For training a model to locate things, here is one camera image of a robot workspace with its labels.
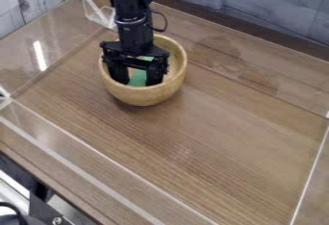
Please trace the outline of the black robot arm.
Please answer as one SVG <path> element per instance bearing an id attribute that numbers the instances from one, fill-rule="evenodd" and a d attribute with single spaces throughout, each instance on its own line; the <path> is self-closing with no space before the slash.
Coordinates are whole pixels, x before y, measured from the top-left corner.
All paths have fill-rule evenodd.
<path id="1" fill-rule="evenodd" d="M 154 44 L 154 32 L 164 33 L 168 27 L 153 26 L 153 0 L 110 0 L 116 8 L 116 25 L 118 41 L 104 41 L 104 63 L 108 65 L 113 79 L 128 85 L 129 69 L 145 70 L 146 85 L 164 82 L 168 74 L 170 53 Z"/>

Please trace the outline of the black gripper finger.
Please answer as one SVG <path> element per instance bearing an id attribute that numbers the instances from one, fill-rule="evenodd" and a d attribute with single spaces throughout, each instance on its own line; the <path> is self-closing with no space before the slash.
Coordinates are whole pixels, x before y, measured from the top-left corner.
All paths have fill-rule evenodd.
<path id="1" fill-rule="evenodd" d="M 165 71 L 160 66 L 152 66 L 148 70 L 148 86 L 158 85 L 164 82 Z"/>
<path id="2" fill-rule="evenodd" d="M 113 79 L 117 82 L 128 85 L 130 82 L 128 66 L 122 64 L 121 62 L 108 61 L 108 67 L 109 67 L 109 71 L 110 71 L 110 75 Z"/>

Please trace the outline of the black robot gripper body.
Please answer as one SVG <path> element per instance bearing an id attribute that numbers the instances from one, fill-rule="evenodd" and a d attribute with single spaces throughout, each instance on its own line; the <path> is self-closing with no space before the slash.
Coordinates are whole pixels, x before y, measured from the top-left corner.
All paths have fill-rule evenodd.
<path id="1" fill-rule="evenodd" d="M 150 66 L 160 66 L 168 73 L 170 53 L 154 44 L 154 29 L 149 17 L 140 19 L 116 19 L 120 40 L 101 42 L 104 62 L 116 61 L 129 65 L 141 57 L 154 57 Z"/>

